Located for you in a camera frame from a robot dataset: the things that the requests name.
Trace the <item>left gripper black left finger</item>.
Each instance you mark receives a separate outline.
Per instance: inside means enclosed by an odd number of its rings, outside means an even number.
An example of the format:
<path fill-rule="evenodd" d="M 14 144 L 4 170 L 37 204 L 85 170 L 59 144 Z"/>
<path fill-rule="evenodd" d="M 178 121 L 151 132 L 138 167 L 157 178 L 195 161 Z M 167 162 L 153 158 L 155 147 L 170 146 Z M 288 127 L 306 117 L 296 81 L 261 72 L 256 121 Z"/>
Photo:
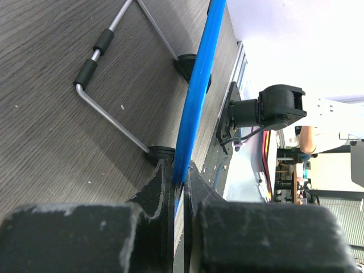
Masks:
<path fill-rule="evenodd" d="M 124 203 L 15 208 L 1 223 L 2 272 L 171 272 L 172 164 Z"/>

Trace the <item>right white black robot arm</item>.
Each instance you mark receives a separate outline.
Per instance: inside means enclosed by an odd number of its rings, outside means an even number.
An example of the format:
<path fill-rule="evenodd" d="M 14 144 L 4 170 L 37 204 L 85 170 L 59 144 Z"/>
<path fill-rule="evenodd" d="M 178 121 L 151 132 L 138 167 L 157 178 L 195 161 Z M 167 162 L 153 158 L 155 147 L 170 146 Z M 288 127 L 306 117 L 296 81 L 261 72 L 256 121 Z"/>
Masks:
<path fill-rule="evenodd" d="M 231 100 L 227 106 L 230 127 L 281 130 L 292 126 L 314 126 L 339 132 L 344 140 L 363 140 L 363 107 L 308 96 L 298 87 L 273 85 L 258 98 Z"/>

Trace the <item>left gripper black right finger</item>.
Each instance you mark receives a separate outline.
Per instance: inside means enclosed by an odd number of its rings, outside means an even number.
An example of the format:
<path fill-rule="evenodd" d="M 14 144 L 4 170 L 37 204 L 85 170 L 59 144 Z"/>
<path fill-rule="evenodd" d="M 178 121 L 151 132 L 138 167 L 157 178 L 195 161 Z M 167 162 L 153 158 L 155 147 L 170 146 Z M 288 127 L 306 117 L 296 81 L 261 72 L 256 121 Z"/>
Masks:
<path fill-rule="evenodd" d="M 357 272 L 335 216 L 317 205 L 224 200 L 191 163 L 184 183 L 185 272 Z"/>

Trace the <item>blue framed whiteboard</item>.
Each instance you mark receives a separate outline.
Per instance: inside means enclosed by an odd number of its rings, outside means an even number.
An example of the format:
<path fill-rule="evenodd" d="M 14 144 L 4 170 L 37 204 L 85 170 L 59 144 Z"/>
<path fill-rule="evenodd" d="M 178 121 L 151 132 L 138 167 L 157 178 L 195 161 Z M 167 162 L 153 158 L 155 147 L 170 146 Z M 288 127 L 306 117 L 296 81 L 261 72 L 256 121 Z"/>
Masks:
<path fill-rule="evenodd" d="M 226 1 L 224 0 L 211 2 L 188 85 L 174 156 L 172 181 L 175 186 L 175 200 L 173 202 L 175 214 L 191 162 L 225 6 Z"/>

